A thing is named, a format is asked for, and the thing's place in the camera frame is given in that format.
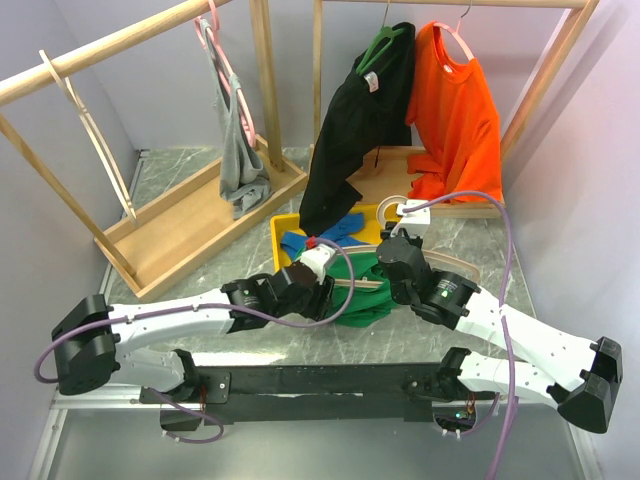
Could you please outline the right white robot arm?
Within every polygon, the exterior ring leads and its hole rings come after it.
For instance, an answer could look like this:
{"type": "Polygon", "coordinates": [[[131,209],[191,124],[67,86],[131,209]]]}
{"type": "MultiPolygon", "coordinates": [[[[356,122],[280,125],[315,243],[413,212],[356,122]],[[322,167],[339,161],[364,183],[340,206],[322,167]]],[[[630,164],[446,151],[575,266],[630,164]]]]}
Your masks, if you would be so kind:
{"type": "Polygon", "coordinates": [[[618,342],[563,332],[500,303],[461,275],[432,268],[421,237],[395,222],[386,223],[381,239],[376,257],[394,302],[428,323],[487,341],[515,358],[500,360],[452,347],[413,393],[439,401],[471,392],[512,394],[554,408],[582,430],[608,431],[623,379],[618,342]]]}

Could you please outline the green tank top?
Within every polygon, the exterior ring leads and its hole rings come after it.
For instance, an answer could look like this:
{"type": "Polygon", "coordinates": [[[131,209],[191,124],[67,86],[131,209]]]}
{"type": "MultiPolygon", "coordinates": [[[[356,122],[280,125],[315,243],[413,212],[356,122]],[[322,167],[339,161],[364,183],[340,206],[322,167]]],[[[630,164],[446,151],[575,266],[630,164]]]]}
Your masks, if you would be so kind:
{"type": "MultiPolygon", "coordinates": [[[[366,328],[372,323],[388,316],[397,306],[392,300],[390,282],[378,265],[375,253],[357,254],[350,257],[355,279],[380,282],[376,288],[356,287],[351,302],[335,323],[353,328],[366,328]]],[[[338,279],[349,280],[346,261],[338,256],[328,274],[338,279]]],[[[334,315],[346,301],[349,288],[335,286],[332,293],[333,305],[328,316],[334,315]]]]}

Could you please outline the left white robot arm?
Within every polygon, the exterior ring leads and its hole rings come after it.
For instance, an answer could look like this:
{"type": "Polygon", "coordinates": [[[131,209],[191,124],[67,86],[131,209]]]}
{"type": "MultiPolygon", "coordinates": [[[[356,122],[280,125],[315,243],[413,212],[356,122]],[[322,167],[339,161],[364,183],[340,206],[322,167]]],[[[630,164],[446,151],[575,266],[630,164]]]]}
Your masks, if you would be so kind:
{"type": "Polygon", "coordinates": [[[295,262],[275,274],[237,279],[177,300],[109,305],[101,294],[81,300],[52,330],[61,394],[79,395],[113,382],[151,387],[179,402],[200,388],[190,353],[151,346],[199,334],[262,329],[289,314],[325,319],[335,281],[295,262]]]}

